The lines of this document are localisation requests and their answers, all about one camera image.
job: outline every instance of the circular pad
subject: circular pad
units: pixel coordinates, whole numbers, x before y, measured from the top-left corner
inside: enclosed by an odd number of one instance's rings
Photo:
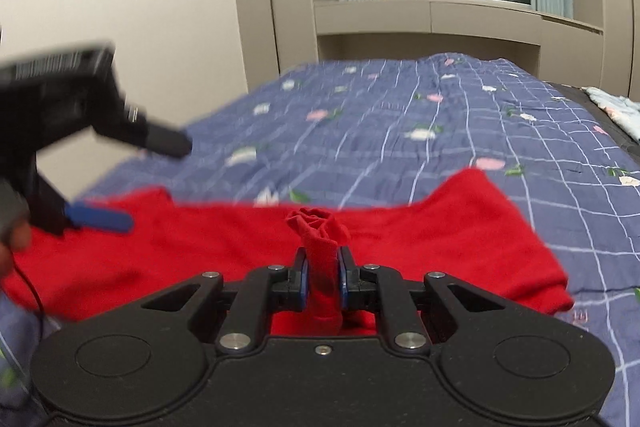
[[[502,341],[494,358],[503,369],[517,377],[549,378],[569,365],[569,353],[560,344],[544,337],[524,335]]]
[[[165,410],[198,384],[206,368],[202,344],[172,314],[116,311],[43,341],[31,376],[52,409],[110,422]]]
[[[465,399],[510,421],[568,421],[602,405],[614,364],[593,335],[524,310],[470,315],[439,362]]]
[[[76,362],[96,377],[124,377],[141,369],[151,357],[151,347],[128,335],[105,335],[87,342],[76,353]]]

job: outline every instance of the hand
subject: hand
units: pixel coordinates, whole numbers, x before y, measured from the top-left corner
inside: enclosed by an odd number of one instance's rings
[[[14,227],[11,237],[9,238],[9,246],[0,245],[0,279],[11,273],[14,269],[14,258],[12,251],[25,250],[31,243],[31,229],[29,223],[23,221]]]

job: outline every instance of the red cloth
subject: red cloth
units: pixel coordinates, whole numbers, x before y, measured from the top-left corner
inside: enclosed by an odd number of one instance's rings
[[[301,244],[310,265],[308,309],[302,315],[276,314],[274,332],[337,333],[343,319],[336,253],[346,244],[356,263],[391,266],[405,279],[444,271],[547,314],[573,304],[553,254],[477,169],[452,176],[420,203],[396,208],[176,205],[163,189],[109,206],[131,213],[131,233],[69,230],[61,239],[34,230],[30,251],[16,255],[47,313],[85,319],[204,271],[219,271],[227,281],[242,279],[254,267],[290,264]],[[17,276],[2,286],[14,301],[34,308]],[[344,326],[371,328],[366,315],[348,317]]]

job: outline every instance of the blue plaid bedspread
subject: blue plaid bedspread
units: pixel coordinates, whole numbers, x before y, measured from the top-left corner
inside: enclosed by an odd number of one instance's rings
[[[326,62],[189,131],[186,160],[140,155],[87,196],[165,185],[180,200],[407,204],[465,166],[485,169],[570,274],[576,304],[561,318],[616,360],[604,417],[640,425],[640,171],[548,84],[506,60],[458,54]],[[0,332],[0,401],[15,406],[28,389],[33,321],[0,299]],[[38,409],[28,403],[28,413],[2,410],[0,425],[27,425]]]

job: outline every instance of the white wall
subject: white wall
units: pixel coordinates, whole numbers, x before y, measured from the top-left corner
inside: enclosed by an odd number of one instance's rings
[[[0,0],[0,25],[0,58],[110,39],[127,98],[174,123],[246,93],[236,0]],[[85,133],[38,162],[73,197],[130,150]]]

